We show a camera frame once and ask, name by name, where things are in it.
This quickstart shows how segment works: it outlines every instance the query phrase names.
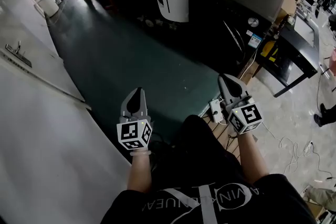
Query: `power strip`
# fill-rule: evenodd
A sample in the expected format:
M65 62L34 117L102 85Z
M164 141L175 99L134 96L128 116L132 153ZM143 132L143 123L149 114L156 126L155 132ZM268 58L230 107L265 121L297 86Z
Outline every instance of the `power strip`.
M218 123L221 122L224 118L221 110L221 102L218 99L212 100L210 103L210 108L211 108L211 114L212 117L214 118L214 122Z

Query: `shoe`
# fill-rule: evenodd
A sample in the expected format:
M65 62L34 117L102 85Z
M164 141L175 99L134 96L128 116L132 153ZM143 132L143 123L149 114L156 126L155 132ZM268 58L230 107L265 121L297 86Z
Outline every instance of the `shoe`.
M327 109L325 108L324 104L320 104L320 110L321 110L321 113L322 115L326 113Z
M314 115L314 121L316 122L316 124L319 126L319 127L322 127L323 125L321 124L321 117L318 116L318 115Z

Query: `wire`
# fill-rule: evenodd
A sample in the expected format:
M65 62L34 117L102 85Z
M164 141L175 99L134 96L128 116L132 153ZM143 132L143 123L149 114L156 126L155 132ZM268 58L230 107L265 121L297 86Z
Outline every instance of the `wire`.
M240 76L240 78L242 78L243 75L245 75L246 71L253 65L254 61L256 60L257 51L258 51L258 50L256 50L256 52L255 52L255 54L254 54L254 58L253 58L252 63L248 66L248 68L246 68L246 70L245 70L244 73Z
M319 79L319 85L317 87L317 94L316 94L316 106L317 106L317 109L318 111L321 113L321 110L319 108L319 91L320 91L320 82L321 82L321 78L322 78L322 75L324 74L324 72L321 73L320 75L320 79Z
M227 144L226 144L226 149L225 150L227 150L227 148L229 147L230 138L233 141L235 138L237 138L237 135L236 136L231 136L230 134L228 135L228 140L227 140Z
M329 171L324 171L324 170L321 170L321 169L320 169L321 156L320 156L320 154L318 154L317 152L315 152L314 144L313 144L313 143L311 143L311 146L312 146L312 152L313 152L314 154L316 154L316 155L319 156L319 163L318 163L317 169L318 169L320 172L328 173L329 175L331 175L331 177L328 177L328 178L326 179L326 181L330 181L331 179L335 178L335 177L332 176L332 173L331 173L331 172L329 172Z
M297 166L296 166L295 170L292 172L292 173L295 173L296 170L299 168L299 158L307 157L307 156L309 156L309 155L313 152L314 154L316 154L316 155L319 156L319 162L318 162L318 167L317 167L318 171L320 171L320 172L324 172L324 173L328 173L328 174L331 175L331 177L327 177L327 178L326 178L326 181L330 181L330 180L332 180L333 178L335 178L335 177L333 177L333 175L332 175L331 172L329 172L329 171L324 171L324 170L321 170L321 169L320 169L320 160L321 160L321 157L320 157L320 155L319 155L317 152L314 151L314 144L313 144L313 142L308 142L308 143L305 145L305 147L304 147L302 153L301 153L300 155L298 155L298 148L299 148L299 144L298 144L298 143L296 143L296 142L294 143L294 142L293 142L290 138L288 138L287 136L284 136L282 139L276 138L275 135L270 131L270 129L269 129L263 122L262 122L262 124L263 124L263 126L267 129L267 131L274 137L274 139L276 139L277 141L280 142L280 143L279 143L279 148L282 148L282 142L283 142L284 139L288 139L288 140L293 144L292 158L291 158L290 163L286 166L286 168L285 168L283 174L285 174L287 168L288 168L289 173L291 173L291 171L290 171L291 166L294 165L294 164L296 164Z

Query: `desk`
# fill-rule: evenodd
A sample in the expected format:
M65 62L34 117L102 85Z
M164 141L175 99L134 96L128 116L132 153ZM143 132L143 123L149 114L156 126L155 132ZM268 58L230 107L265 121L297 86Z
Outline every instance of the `desk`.
M275 45L265 58L259 58L260 66L256 73L264 67L284 86L281 91L274 95L274 97L279 97L305 78L311 78L318 72L319 28L312 20L302 20L296 16L296 22L293 26L289 23L285 24ZM278 55L281 55L282 58L280 66L276 66L268 60L276 48L279 49ZM287 80L293 63L300 68L303 74L294 82L288 84Z

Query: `round knob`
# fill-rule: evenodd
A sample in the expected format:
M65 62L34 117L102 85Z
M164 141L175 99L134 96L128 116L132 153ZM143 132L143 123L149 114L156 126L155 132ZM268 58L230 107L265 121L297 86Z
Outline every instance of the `round knob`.
M259 21L256 18L250 18L247 22L251 27L257 27L259 25Z

